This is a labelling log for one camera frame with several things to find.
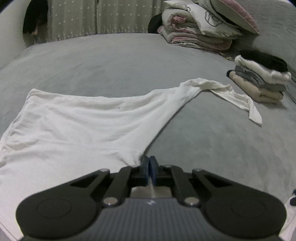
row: curtain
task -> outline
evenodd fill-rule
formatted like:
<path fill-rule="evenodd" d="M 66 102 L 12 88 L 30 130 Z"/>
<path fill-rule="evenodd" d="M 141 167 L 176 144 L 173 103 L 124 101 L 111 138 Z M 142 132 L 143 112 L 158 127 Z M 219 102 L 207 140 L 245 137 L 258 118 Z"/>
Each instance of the curtain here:
<path fill-rule="evenodd" d="M 150 19 L 164 9 L 163 0 L 99 0 L 99 34 L 147 33 Z"/>
<path fill-rule="evenodd" d="M 48 0 L 48 39 L 96 34 L 96 0 Z"/>

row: metal bolt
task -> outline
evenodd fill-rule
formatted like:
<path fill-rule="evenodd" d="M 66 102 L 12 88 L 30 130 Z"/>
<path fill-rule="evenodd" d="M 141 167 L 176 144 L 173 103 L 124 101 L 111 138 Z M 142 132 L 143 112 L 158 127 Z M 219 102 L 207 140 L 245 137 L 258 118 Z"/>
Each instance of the metal bolt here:
<path fill-rule="evenodd" d="M 196 172 L 200 172 L 200 171 L 202 171 L 201 168 L 194 168 L 193 170 L 196 171 Z"/>
<path fill-rule="evenodd" d="M 118 203 L 118 200 L 116 197 L 106 197 L 104 200 L 103 200 L 103 203 L 108 205 L 108 206 L 113 206 L 115 204 Z"/>
<path fill-rule="evenodd" d="M 187 197 L 184 202 L 189 206 L 195 206 L 199 204 L 200 200 L 197 197 Z"/>
<path fill-rule="evenodd" d="M 100 169 L 99 171 L 101 171 L 101 172 L 109 172 L 110 170 L 107 169 L 107 168 L 102 168 L 102 169 Z"/>

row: white wall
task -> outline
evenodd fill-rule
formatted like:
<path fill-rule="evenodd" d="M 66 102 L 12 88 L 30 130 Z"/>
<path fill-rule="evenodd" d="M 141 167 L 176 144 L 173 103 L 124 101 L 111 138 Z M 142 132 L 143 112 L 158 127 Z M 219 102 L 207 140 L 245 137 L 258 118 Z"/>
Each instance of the white wall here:
<path fill-rule="evenodd" d="M 0 69 L 33 43 L 22 27 L 31 0 L 14 0 L 0 13 Z"/>

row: stack of folded clothes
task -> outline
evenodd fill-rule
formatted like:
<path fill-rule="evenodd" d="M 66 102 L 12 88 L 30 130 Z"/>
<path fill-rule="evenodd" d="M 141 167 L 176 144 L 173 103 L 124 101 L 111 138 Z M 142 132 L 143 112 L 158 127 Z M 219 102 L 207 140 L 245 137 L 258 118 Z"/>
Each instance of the stack of folded clothes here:
<path fill-rule="evenodd" d="M 170 0 L 165 3 L 170 7 L 164 10 L 163 25 L 157 31 L 170 44 L 222 52 L 230 48 L 232 39 L 242 36 L 239 28 L 259 34 L 252 17 L 234 0 Z"/>
<path fill-rule="evenodd" d="M 257 50 L 241 50 L 234 59 L 236 67 L 227 76 L 253 100 L 278 103 L 291 80 L 287 63 L 276 56 Z"/>

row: pillow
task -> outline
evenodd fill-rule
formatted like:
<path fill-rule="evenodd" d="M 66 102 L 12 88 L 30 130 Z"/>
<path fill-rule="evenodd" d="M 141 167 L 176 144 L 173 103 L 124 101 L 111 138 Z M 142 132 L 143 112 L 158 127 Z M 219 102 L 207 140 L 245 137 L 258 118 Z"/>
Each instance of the pillow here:
<path fill-rule="evenodd" d="M 229 19 L 247 31 L 259 34 L 258 26 L 252 16 L 235 0 L 195 0 L 194 2 L 208 9 L 224 23 L 230 24 L 227 21 Z"/>
<path fill-rule="evenodd" d="M 214 14 L 198 4 L 182 0 L 170 0 L 164 2 L 171 7 L 189 12 L 203 35 L 224 39 L 236 39 L 238 36 L 242 35 L 238 28 L 225 24 Z"/>

